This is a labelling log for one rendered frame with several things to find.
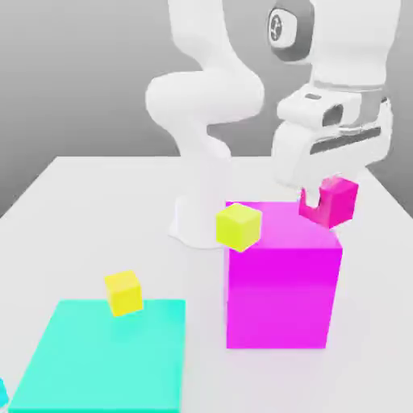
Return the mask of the large turquoise box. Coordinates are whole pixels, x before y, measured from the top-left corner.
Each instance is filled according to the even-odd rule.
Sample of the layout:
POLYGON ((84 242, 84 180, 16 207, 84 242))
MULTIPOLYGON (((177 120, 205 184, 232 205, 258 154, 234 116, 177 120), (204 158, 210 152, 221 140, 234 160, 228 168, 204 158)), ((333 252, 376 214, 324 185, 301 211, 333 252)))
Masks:
POLYGON ((104 300, 62 300, 9 413, 181 413, 185 341, 182 300, 120 317, 104 300))

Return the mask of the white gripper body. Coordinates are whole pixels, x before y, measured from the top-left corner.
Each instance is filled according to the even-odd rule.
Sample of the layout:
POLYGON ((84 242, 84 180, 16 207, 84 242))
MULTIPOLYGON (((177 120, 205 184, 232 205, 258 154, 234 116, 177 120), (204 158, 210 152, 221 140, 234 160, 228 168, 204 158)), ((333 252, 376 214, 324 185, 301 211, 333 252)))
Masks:
POLYGON ((273 173, 280 184, 316 194, 326 178, 356 176, 383 160, 390 149, 393 111, 387 97, 380 101, 377 119, 359 127, 307 129, 282 123, 273 138, 273 173))

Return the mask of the small yellow cube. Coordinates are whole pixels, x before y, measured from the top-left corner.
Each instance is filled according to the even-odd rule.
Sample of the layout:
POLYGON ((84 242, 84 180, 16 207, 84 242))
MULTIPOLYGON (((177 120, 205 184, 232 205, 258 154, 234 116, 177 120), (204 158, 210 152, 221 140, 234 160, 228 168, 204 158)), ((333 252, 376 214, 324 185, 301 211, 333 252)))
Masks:
POLYGON ((142 290, 132 270, 104 277, 106 295, 114 317, 119 317, 144 308, 142 290))

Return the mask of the small pink cube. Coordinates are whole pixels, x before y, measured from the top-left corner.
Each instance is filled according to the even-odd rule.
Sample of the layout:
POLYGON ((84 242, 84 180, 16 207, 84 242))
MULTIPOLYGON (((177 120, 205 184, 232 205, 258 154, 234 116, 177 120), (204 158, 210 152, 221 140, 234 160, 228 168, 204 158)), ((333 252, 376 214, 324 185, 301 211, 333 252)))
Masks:
POLYGON ((298 213, 322 227, 331 229, 353 218, 359 185, 342 177, 330 177, 319 187, 319 204, 306 204, 306 191, 302 189, 298 213))

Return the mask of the large magenta box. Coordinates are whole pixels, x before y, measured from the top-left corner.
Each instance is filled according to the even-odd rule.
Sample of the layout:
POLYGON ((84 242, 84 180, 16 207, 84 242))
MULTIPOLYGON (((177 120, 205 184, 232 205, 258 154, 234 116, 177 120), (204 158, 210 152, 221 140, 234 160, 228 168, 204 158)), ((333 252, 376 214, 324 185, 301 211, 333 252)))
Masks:
POLYGON ((325 348, 343 255, 335 232, 297 202, 249 202, 261 238, 224 253, 228 348, 325 348))

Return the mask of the small lime cube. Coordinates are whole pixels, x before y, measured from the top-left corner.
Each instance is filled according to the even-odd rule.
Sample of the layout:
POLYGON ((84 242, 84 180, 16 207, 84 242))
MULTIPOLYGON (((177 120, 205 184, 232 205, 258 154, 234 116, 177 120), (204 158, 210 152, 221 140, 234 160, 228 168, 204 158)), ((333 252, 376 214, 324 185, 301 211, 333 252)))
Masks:
POLYGON ((262 212, 240 203, 221 210, 215 218, 216 241, 244 252, 261 238, 262 212))

